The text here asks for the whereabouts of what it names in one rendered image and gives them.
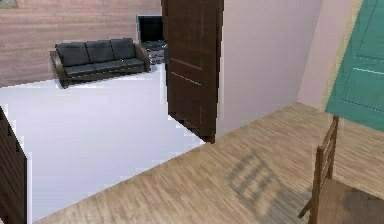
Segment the teal panelled room door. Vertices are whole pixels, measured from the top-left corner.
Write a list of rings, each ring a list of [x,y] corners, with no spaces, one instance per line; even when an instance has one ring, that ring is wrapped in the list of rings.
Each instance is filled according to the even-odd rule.
[[[363,0],[325,111],[384,131],[384,0]]]

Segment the dark grey three-seat sofa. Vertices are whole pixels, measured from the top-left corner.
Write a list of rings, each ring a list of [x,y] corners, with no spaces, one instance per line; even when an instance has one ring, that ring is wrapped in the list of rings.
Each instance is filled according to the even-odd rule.
[[[70,85],[151,71],[147,50],[131,38],[60,43],[50,51],[50,58],[64,89]]]

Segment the grey television stand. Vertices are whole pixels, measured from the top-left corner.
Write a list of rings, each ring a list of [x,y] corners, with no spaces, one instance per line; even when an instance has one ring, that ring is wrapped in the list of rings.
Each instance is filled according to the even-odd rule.
[[[141,45],[147,50],[151,64],[160,64],[165,62],[163,40],[142,42]]]

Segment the black television set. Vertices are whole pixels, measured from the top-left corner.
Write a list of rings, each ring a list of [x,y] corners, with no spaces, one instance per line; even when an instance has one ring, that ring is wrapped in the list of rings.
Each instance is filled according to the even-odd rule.
[[[164,40],[161,15],[138,15],[137,26],[140,42]]]

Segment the brown wooden chair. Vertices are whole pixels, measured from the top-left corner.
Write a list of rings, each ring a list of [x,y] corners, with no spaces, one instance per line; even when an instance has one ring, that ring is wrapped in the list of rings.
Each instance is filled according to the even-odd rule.
[[[298,214],[306,224],[384,224],[384,199],[333,178],[339,117],[316,149],[311,197]]]

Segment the dark brown wooden cupboard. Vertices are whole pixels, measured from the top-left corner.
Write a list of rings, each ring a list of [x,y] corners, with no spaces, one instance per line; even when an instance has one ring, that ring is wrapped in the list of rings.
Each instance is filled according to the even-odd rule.
[[[27,224],[27,158],[0,106],[0,218]]]

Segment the dark brown room door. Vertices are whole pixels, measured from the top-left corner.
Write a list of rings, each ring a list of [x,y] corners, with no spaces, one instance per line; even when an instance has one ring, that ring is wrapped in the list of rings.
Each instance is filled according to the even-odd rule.
[[[215,142],[224,0],[161,0],[168,114]]]

